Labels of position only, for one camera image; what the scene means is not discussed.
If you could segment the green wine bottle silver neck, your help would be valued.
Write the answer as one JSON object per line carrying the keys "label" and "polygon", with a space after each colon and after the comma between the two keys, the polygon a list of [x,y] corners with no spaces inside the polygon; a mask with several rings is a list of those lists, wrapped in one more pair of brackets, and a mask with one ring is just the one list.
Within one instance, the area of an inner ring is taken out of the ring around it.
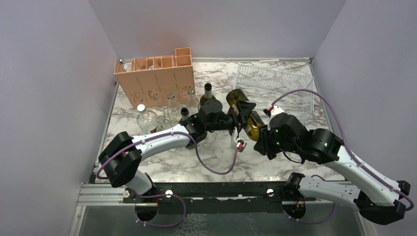
{"label": "green wine bottle silver neck", "polygon": [[201,96],[200,101],[199,101],[200,107],[203,106],[210,99],[216,99],[216,98],[212,94],[212,85],[211,85],[211,83],[206,83],[204,85],[204,94]]}

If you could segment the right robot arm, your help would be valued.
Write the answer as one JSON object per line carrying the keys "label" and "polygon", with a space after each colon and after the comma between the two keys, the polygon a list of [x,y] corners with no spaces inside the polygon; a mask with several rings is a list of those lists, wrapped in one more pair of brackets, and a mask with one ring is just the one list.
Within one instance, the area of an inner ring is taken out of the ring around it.
{"label": "right robot arm", "polygon": [[348,185],[342,185],[292,173],[283,188],[290,200],[318,198],[348,205],[379,225],[391,224],[405,216],[407,208],[401,199],[407,198],[410,184],[377,172],[326,129],[308,130],[295,116],[279,113],[260,129],[254,149],[269,159],[279,153],[295,153],[302,161],[324,165],[349,181]]}

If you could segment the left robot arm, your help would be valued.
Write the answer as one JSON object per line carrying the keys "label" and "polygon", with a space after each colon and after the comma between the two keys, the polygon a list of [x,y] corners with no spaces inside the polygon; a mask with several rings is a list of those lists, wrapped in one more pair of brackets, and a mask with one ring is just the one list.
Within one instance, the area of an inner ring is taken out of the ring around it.
{"label": "left robot arm", "polygon": [[[229,131],[234,151],[232,163],[235,164],[238,152],[246,147],[239,133],[247,125],[248,117],[255,107],[253,102],[239,100],[224,113],[222,103],[210,99],[198,113],[172,128],[141,136],[129,136],[125,131],[120,132],[99,155],[101,166],[96,177],[109,180],[113,188],[125,186],[141,201],[148,202],[153,199],[155,189],[150,176],[138,170],[141,161],[174,148],[197,148],[198,143],[211,131]],[[100,175],[101,172],[105,172],[105,177]]]}

